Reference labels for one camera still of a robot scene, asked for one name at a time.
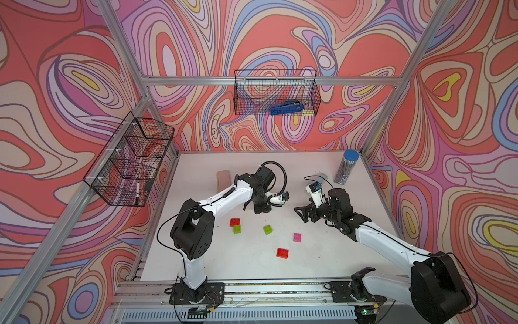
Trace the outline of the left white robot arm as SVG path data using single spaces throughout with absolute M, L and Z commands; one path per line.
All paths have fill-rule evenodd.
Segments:
M 220 293 L 224 286 L 216 290 L 210 288 L 205 273 L 204 254 L 208 251 L 216 220 L 236 207 L 254 204 L 257 213 L 268 213 L 267 193 L 276 176 L 242 174 L 237 175 L 234 183 L 216 195 L 195 201 L 188 199 L 180 212 L 174 215 L 175 223 L 170 231 L 173 250 L 182 256 L 184 276 L 173 285 L 170 304 L 202 304 L 210 292 Z

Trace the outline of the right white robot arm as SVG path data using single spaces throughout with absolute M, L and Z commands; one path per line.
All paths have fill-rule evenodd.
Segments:
M 342 188 L 325 194 L 322 186 L 314 182 L 306 187 L 306 193 L 310 204 L 294 209 L 303 222 L 325 220 L 405 273 L 403 277 L 387 275 L 374 267 L 364 267 L 351 275 L 344 288 L 339 282 L 330 283 L 334 298 L 356 302 L 388 298 L 413 307 L 429 323 L 446 323 L 476 306 L 450 255 L 428 252 L 384 231 L 371 218 L 353 210 L 349 194 Z

